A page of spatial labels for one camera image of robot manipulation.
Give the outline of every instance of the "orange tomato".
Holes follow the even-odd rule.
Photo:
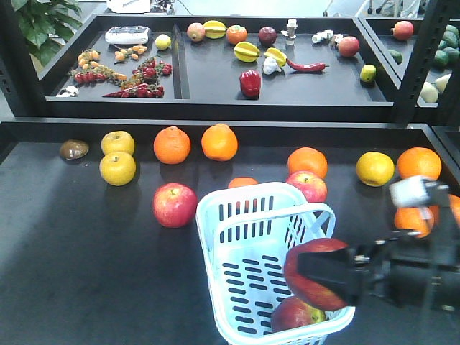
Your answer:
[[[237,45],[240,42],[243,42],[247,38],[247,30],[245,27],[240,27],[239,25],[232,25],[227,29],[227,40],[233,44]]]

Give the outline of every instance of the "white basket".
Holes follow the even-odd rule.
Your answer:
[[[196,212],[216,326],[233,345],[321,345],[345,328],[354,307],[327,311],[327,320],[272,333],[270,317],[292,293],[282,266],[289,248],[331,237],[333,211],[307,203],[287,183],[261,183],[206,195]]]

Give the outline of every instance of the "orange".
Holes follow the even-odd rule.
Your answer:
[[[451,202],[451,210],[454,214],[457,224],[460,226],[460,198],[456,195],[449,194],[448,198]],[[433,212],[435,224],[439,221],[439,206],[433,205],[430,206],[431,212]]]
[[[201,147],[210,160],[225,162],[236,155],[238,139],[226,124],[215,124],[203,133]]]
[[[312,147],[301,147],[290,154],[287,168],[289,175],[296,171],[307,170],[324,179],[328,172],[328,161],[322,152]]]
[[[425,147],[412,147],[404,151],[396,165],[401,178],[423,175],[437,180],[441,174],[441,158]]]
[[[416,207],[397,209],[395,214],[396,228],[419,231],[420,234],[417,237],[427,236],[433,228],[434,217],[433,212],[427,207],[423,208],[423,212],[426,213],[428,219],[423,219],[421,210]]]
[[[190,138],[177,128],[171,126],[158,132],[153,141],[153,152],[161,163],[179,164],[183,162],[191,150]]]
[[[244,185],[256,185],[258,183],[259,181],[257,181],[255,178],[234,178],[230,181],[229,188],[242,187]]]

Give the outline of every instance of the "green vegetable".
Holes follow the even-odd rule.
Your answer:
[[[447,48],[447,42],[445,40],[441,40],[439,42],[438,50],[442,50],[444,48]]]
[[[434,55],[433,67],[443,70],[449,63],[449,56],[442,50],[437,50]]]
[[[447,24],[446,31],[453,32],[457,39],[460,38],[460,31],[454,25]]]
[[[436,103],[438,101],[439,92],[438,89],[431,85],[428,81],[423,83],[422,91],[420,92],[420,97],[426,103]]]
[[[393,49],[389,49],[388,52],[392,56],[392,58],[395,59],[398,65],[400,65],[403,62],[403,55],[400,52]]]
[[[444,32],[443,40],[447,42],[448,47],[457,48],[459,46],[459,39],[453,32]]]
[[[446,86],[450,78],[451,78],[451,75],[446,74],[434,81],[434,85],[438,89],[439,93],[443,93],[444,90],[446,90]]]
[[[443,49],[443,52],[448,55],[448,63],[456,63],[459,60],[460,52],[457,49],[447,47]]]

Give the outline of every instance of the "white container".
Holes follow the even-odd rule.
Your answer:
[[[198,204],[196,221],[214,319],[233,345],[321,345],[345,328],[354,307],[327,311],[322,323],[272,333],[272,311],[292,295],[282,276],[289,248],[331,237],[335,216],[323,203],[307,203],[287,183],[218,190]]]

